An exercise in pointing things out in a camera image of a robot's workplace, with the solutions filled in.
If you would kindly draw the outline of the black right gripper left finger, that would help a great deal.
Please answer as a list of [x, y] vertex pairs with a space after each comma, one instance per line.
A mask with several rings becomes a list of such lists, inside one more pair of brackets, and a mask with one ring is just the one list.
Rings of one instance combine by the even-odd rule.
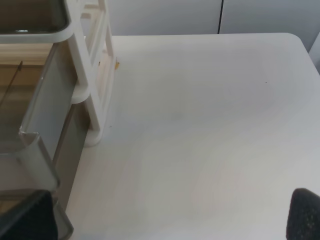
[[57, 240], [53, 198], [47, 190], [0, 196], [2, 240]]

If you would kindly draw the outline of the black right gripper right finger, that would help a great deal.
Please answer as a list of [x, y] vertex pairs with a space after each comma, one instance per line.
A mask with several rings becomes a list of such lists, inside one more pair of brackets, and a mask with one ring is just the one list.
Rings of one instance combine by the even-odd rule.
[[293, 191], [286, 224], [288, 240], [320, 238], [320, 196], [306, 188]]

